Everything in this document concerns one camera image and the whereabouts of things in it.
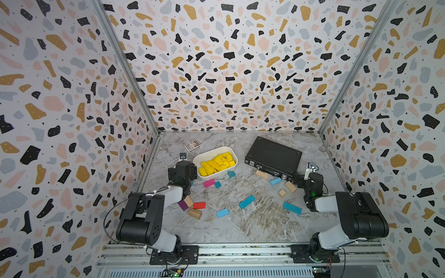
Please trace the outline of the long yellow block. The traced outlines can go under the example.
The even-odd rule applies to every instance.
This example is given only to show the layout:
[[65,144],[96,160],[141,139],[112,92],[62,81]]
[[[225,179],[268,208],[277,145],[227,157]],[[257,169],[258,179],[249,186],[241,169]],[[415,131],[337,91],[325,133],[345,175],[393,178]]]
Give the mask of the long yellow block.
[[202,177],[211,176],[212,174],[214,174],[214,169],[211,166],[209,166],[208,164],[204,163],[202,165],[202,167],[199,168],[199,174]]

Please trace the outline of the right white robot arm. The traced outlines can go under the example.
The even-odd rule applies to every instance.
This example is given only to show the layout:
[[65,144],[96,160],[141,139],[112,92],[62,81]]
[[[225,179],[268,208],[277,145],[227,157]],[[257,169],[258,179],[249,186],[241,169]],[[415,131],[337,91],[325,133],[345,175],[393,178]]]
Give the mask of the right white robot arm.
[[299,175],[296,182],[304,190],[303,199],[311,212],[337,213],[340,218],[336,226],[311,237],[307,254],[313,262],[336,262],[341,247],[388,236],[389,224],[369,193],[338,191],[325,195],[324,178],[316,172]]

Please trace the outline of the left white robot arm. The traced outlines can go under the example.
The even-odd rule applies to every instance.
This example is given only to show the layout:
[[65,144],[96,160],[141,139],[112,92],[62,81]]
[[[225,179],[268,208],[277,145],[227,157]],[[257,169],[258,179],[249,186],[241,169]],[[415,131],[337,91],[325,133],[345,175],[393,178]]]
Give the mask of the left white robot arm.
[[179,161],[168,169],[168,178],[167,186],[157,191],[130,195],[117,227],[118,242],[143,244],[165,255],[180,255],[180,237],[162,228],[163,211],[189,196],[198,169],[190,161]]

